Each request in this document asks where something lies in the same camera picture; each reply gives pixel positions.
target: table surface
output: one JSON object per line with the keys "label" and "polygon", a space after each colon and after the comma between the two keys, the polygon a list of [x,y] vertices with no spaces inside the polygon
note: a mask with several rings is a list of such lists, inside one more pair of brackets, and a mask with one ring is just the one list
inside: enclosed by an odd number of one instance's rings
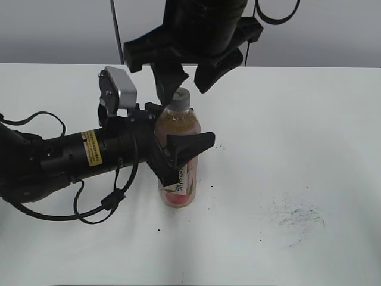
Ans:
{"label": "table surface", "polygon": [[[97,128],[103,68],[0,64],[0,112]],[[166,207],[146,164],[100,225],[39,221],[1,201],[0,285],[381,285],[381,69],[240,67],[204,95],[185,70],[203,131],[216,133],[195,201]],[[148,67],[131,78],[141,104],[158,102]],[[44,116],[19,130],[61,132]],[[80,209],[113,179],[86,180]],[[72,214],[77,189],[28,206]]]}

